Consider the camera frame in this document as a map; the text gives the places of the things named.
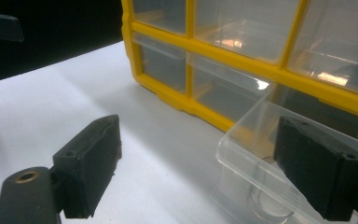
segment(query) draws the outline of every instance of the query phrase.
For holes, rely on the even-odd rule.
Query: transparent plastic box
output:
[[[197,0],[196,38],[268,63],[281,56],[298,0]]]
[[[288,66],[358,92],[358,1],[311,1]]]
[[[196,101],[233,121],[239,120],[268,92],[269,82],[256,75],[194,53],[188,61],[193,66]]]
[[[137,21],[183,35],[186,32],[186,0],[133,0]]]
[[[358,151],[358,139],[273,104],[265,96],[220,141],[215,200],[242,223],[348,223],[324,220],[273,160],[280,116],[298,119]],[[357,223],[353,212],[351,223]]]
[[[140,45],[144,74],[185,93],[186,51],[141,34],[134,34],[133,41]]]

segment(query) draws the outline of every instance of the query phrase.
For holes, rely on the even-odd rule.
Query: clear plastic container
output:
[[[311,1],[288,66],[358,92],[358,1]]]
[[[239,120],[269,90],[269,82],[212,59],[191,54],[196,101],[233,121]]]
[[[133,41],[140,45],[144,74],[185,93],[186,51],[141,34]]]
[[[137,21],[183,35],[186,32],[186,0],[132,0]]]
[[[224,168],[215,193],[217,202],[243,223],[348,223],[324,220],[273,160],[273,151],[280,116],[307,122],[357,151],[358,140],[266,99],[220,141],[216,157]],[[241,213],[252,214],[248,217],[253,219],[248,221]],[[354,212],[351,223],[357,220]]]
[[[298,0],[197,0],[196,38],[268,63],[277,63]]]

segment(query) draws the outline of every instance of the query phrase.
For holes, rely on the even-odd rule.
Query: screw hole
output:
[[[350,159],[356,159],[356,157],[353,156],[352,154],[346,154],[346,157],[347,157],[347,158],[350,158]]]
[[[39,176],[38,172],[35,172],[35,171],[27,172],[27,173],[20,175],[16,179],[16,183],[18,183],[18,184],[27,183],[27,182],[37,179],[38,176]]]

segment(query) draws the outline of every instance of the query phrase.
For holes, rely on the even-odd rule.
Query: plastic compartment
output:
[[[269,89],[260,77],[191,54],[196,101],[233,121],[239,120]]]
[[[132,0],[137,21],[183,35],[186,32],[186,0]]]
[[[322,219],[272,159],[280,116],[303,120],[358,151],[357,139],[261,100],[220,141],[217,201],[243,223],[339,223]],[[357,220],[354,212],[351,223]]]
[[[358,1],[311,1],[289,68],[358,92]]]
[[[298,0],[197,0],[196,38],[257,60],[277,63]]]
[[[140,45],[144,74],[176,91],[186,91],[186,51],[146,35],[134,34]]]

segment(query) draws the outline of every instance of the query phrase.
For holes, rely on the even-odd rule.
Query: white surface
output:
[[[0,81],[0,187],[52,166],[91,121],[120,117],[123,159],[94,218],[63,223],[229,223],[210,199],[223,133],[162,103],[131,76],[123,43]]]

